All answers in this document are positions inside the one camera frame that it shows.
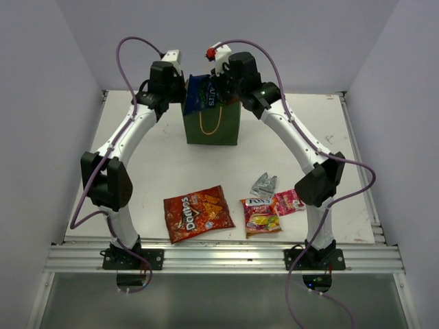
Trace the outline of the green paper bag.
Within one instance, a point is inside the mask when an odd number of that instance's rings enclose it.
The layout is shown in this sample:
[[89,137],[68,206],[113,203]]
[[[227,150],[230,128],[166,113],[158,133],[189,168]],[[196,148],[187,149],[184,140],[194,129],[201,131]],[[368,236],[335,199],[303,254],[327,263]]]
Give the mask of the green paper bag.
[[236,146],[239,138],[241,104],[218,103],[183,116],[185,136],[190,145]]

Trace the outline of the blue snack bag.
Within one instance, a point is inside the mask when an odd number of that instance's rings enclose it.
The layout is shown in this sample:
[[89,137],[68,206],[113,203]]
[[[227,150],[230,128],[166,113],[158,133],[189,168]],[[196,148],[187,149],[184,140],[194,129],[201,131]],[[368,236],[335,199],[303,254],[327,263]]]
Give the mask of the blue snack bag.
[[187,81],[187,94],[183,115],[215,108],[218,101],[217,88],[211,75],[190,75]]

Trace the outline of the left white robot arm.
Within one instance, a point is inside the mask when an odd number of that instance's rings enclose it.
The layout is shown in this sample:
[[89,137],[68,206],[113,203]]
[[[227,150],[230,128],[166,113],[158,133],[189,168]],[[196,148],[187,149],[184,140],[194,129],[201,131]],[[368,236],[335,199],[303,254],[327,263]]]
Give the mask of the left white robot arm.
[[146,90],[139,90],[117,131],[96,152],[80,160],[84,194],[106,217],[112,244],[120,248],[119,262],[137,268],[143,253],[136,248],[139,235],[134,229],[128,203],[133,185],[128,163],[146,133],[156,125],[172,103],[185,99],[185,81],[176,50],[167,52],[150,67]]

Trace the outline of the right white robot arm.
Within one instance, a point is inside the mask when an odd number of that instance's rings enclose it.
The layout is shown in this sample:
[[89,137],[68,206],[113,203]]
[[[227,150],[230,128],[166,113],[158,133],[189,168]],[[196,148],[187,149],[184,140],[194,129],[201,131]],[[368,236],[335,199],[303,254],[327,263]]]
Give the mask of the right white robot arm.
[[343,161],[336,160],[302,124],[277,84],[262,81],[252,54],[209,49],[206,57],[215,63],[211,73],[220,98],[237,98],[275,132],[298,161],[304,176],[294,189],[307,211],[305,260],[311,268],[323,268],[336,248],[329,204],[342,177]]

